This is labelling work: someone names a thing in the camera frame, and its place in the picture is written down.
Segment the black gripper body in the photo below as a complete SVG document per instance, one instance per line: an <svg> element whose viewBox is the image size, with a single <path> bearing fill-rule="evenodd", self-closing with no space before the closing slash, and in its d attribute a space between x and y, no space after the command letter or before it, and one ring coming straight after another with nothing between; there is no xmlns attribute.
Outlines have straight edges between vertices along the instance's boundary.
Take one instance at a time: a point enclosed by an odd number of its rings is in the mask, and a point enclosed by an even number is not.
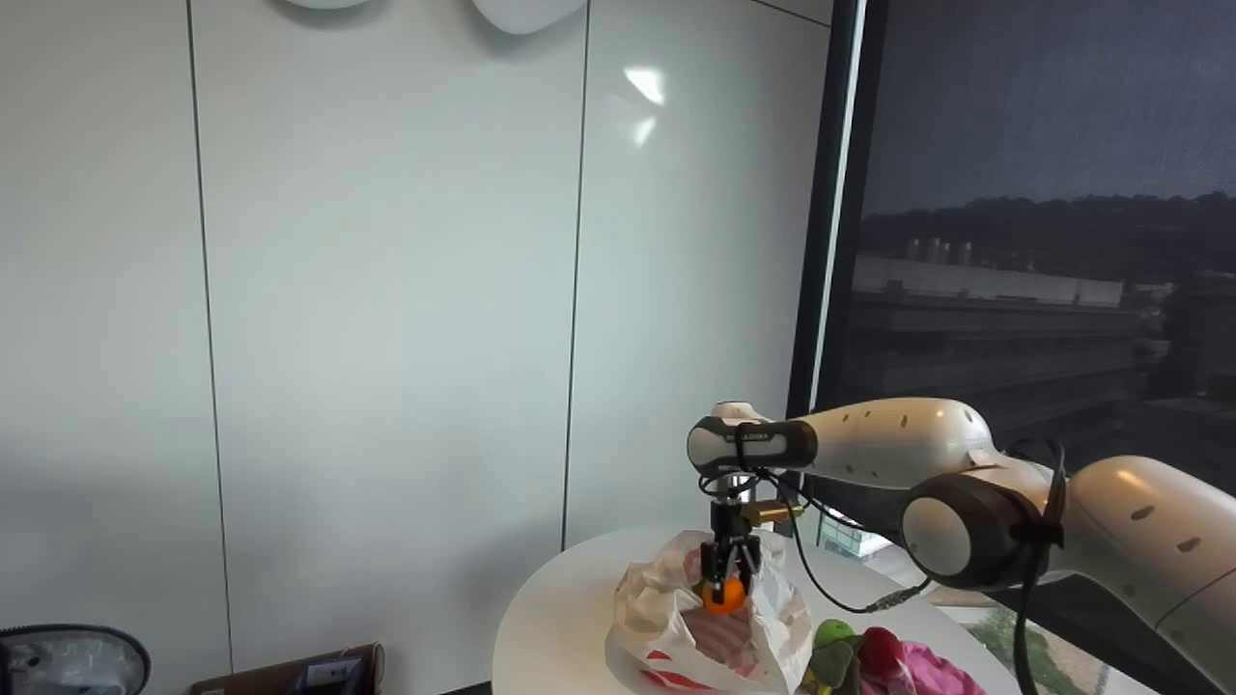
<svg viewBox="0 0 1236 695"><path fill-rule="evenodd" d="M749 578L762 566L762 542L743 507L711 509L711 538L699 546L699 563L707 578Z"/></svg>

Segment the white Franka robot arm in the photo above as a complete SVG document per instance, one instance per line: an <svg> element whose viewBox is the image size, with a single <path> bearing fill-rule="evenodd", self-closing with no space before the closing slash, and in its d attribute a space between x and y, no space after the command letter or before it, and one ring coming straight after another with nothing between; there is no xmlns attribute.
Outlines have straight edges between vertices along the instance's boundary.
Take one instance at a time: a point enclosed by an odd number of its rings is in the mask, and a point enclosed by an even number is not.
<svg viewBox="0 0 1236 695"><path fill-rule="evenodd" d="M1066 474L999 451L955 398L873 398L768 420L722 402L686 434L713 509L768 470L901 497L896 542L948 587L995 590L1060 574L1106 587L1212 689L1236 689L1236 497L1151 456Z"/></svg>

